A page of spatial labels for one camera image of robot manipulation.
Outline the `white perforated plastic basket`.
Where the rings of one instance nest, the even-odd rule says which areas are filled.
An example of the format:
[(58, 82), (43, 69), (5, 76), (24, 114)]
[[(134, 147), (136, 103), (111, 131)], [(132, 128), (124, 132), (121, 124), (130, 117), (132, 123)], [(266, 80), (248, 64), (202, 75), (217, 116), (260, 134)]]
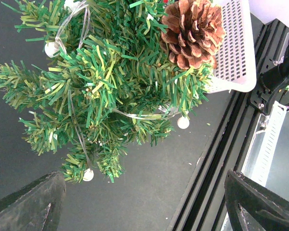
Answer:
[(250, 92), (257, 82), (250, 7), (247, 0), (215, 0), (222, 7), (226, 36), (216, 54), (217, 69), (206, 85), (207, 93)]

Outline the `brown pine cone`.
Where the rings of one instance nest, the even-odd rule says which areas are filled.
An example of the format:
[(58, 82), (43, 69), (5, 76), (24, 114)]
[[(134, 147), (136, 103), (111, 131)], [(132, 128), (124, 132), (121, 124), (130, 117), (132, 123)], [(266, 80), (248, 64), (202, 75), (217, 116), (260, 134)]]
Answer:
[(215, 56), (226, 35), (222, 7), (209, 0), (178, 0), (165, 13), (160, 44), (169, 61), (183, 70), (203, 64), (217, 68)]

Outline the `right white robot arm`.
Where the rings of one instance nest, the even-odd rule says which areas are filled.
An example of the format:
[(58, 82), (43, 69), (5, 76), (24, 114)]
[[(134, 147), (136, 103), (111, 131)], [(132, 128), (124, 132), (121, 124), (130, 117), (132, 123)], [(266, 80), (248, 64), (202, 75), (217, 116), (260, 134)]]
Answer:
[(260, 75), (261, 97), (266, 103), (275, 98), (277, 92), (289, 85), (289, 44), (283, 62)]

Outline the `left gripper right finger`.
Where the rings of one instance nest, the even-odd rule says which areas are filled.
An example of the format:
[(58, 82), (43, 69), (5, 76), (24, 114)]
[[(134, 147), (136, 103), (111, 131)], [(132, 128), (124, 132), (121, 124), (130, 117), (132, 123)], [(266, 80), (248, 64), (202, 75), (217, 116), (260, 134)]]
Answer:
[(289, 231), (289, 201), (232, 170), (227, 172), (224, 189), (232, 230), (251, 231), (253, 218), (267, 231)]

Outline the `small green christmas tree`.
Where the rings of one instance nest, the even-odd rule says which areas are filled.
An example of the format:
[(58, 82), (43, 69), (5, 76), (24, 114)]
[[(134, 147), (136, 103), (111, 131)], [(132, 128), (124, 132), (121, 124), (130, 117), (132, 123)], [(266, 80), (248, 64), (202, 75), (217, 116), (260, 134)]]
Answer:
[(38, 154), (73, 145), (62, 165), (65, 180), (79, 182), (98, 168), (111, 180), (123, 173), (128, 143), (166, 138), (171, 109), (187, 117), (205, 99), (213, 68), (180, 69), (162, 49), (161, 0), (19, 0), (22, 30), (44, 33), (53, 47), (48, 70), (14, 62), (0, 65), (0, 90)]

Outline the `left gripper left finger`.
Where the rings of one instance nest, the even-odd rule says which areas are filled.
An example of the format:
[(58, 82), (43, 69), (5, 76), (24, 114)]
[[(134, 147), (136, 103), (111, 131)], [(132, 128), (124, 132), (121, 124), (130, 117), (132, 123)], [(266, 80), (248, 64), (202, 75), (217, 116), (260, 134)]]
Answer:
[(55, 231), (66, 195), (60, 171), (50, 172), (0, 199), (0, 231)]

